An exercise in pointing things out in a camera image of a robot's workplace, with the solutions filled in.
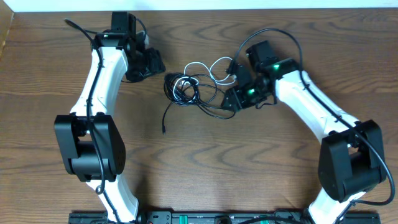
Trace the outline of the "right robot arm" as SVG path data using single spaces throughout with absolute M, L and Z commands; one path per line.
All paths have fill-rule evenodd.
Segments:
M 382 131 L 373 120 L 361 122 L 332 102 L 310 79 L 302 61 L 280 60 L 267 41 L 246 50 L 252 70 L 232 59 L 227 73 L 238 84 L 225 93 L 222 107 L 238 112 L 261 108 L 269 96 L 285 103 L 321 144 L 321 191 L 307 208 L 309 223 L 379 223 L 376 213 L 351 213 L 362 196 L 392 176 L 386 166 Z

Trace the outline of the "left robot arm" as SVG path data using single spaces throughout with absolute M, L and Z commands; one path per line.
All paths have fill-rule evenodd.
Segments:
M 111 27 L 91 32 L 66 19 L 90 41 L 91 67 L 70 112 L 55 118 L 54 129 L 65 170 L 95 191 L 103 212 L 72 212 L 69 223 L 144 223 L 139 201 L 123 174 L 126 148 L 113 119 L 122 82 L 137 83 L 165 72 L 146 29 L 127 11 L 111 15 Z

